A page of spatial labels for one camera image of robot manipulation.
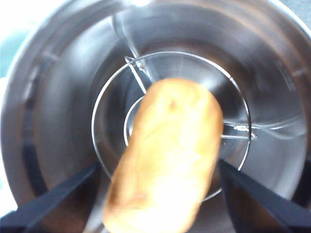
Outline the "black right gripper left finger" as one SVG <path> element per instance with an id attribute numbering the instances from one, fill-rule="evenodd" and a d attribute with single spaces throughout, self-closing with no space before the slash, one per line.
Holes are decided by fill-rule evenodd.
<path id="1" fill-rule="evenodd" d="M 0 219 L 2 233 L 82 233 L 97 194 L 94 163 Z"/>

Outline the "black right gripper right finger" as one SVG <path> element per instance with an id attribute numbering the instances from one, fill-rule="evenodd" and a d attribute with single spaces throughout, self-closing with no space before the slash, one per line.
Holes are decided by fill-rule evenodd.
<path id="1" fill-rule="evenodd" d="M 225 160 L 220 180 L 226 207 L 238 233 L 309 233 L 311 212 L 269 190 Z"/>

